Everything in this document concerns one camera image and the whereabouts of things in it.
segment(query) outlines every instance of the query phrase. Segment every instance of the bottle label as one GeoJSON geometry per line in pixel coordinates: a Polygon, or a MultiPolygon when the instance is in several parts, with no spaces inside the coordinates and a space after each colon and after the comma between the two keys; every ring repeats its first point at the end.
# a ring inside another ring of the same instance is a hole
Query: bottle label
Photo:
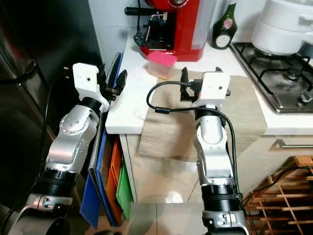
{"type": "Polygon", "coordinates": [[[232,19],[227,18],[227,19],[224,21],[223,26],[224,26],[224,28],[229,29],[229,28],[232,27],[233,23],[234,23],[234,22],[233,22],[232,19]]]}
{"type": "Polygon", "coordinates": [[[218,47],[225,47],[230,42],[230,37],[228,35],[220,35],[216,39],[216,45],[218,47]]]}

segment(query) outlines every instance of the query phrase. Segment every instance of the wooden wine rack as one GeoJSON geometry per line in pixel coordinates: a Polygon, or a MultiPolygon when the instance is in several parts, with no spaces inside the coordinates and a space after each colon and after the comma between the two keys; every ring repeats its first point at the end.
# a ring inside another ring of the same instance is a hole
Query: wooden wine rack
{"type": "MultiPolygon", "coordinates": [[[[259,188],[296,166],[313,166],[313,156],[291,158],[259,188]]],[[[256,192],[245,208],[251,235],[313,235],[313,169],[286,172],[275,185],[256,192]]]]}

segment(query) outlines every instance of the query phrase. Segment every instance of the green bottle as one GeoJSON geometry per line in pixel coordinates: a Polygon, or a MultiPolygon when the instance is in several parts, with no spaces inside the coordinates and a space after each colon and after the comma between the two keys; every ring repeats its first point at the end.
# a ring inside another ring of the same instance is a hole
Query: green bottle
{"type": "Polygon", "coordinates": [[[233,39],[237,24],[234,11],[237,1],[231,0],[225,14],[214,24],[211,46],[216,49],[226,49],[233,39]]]}

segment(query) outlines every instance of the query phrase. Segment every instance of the white wall tile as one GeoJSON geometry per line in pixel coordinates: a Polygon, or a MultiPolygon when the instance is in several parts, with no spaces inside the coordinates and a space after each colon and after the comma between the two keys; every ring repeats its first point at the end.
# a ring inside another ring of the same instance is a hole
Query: white wall tile
{"type": "Polygon", "coordinates": [[[94,0],[88,0],[88,2],[89,2],[89,8],[90,8],[90,12],[91,12],[93,25],[95,25],[96,13],[94,10],[94,0]]]}
{"type": "Polygon", "coordinates": [[[106,72],[116,53],[125,49],[128,27],[96,26],[99,48],[106,72]]]}
{"type": "MultiPolygon", "coordinates": [[[[95,12],[95,26],[119,26],[135,27],[137,25],[137,16],[127,16],[124,9],[127,6],[137,7],[137,0],[92,0],[95,12]]],[[[144,0],[140,0],[141,7],[148,7],[144,0]]],[[[147,22],[147,17],[140,17],[140,23],[147,22]]]]}
{"type": "Polygon", "coordinates": [[[238,0],[235,19],[240,31],[253,31],[266,0],[238,0]]]}

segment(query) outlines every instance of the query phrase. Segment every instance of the black handle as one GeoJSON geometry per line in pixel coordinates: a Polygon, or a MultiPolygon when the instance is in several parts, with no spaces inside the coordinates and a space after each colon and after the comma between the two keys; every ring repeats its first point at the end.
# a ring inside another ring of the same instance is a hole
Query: black handle
{"type": "Polygon", "coordinates": [[[153,8],[138,8],[138,7],[126,7],[125,14],[128,16],[151,16],[157,14],[163,14],[163,12],[158,11],[153,8]]]}
{"type": "MultiPolygon", "coordinates": [[[[188,70],[187,67],[184,67],[181,70],[181,77],[180,77],[180,81],[184,82],[184,83],[188,83],[188,70]]],[[[190,95],[187,92],[187,86],[181,85],[180,86],[180,100],[181,101],[191,101],[192,97],[190,97],[190,95]]]]}

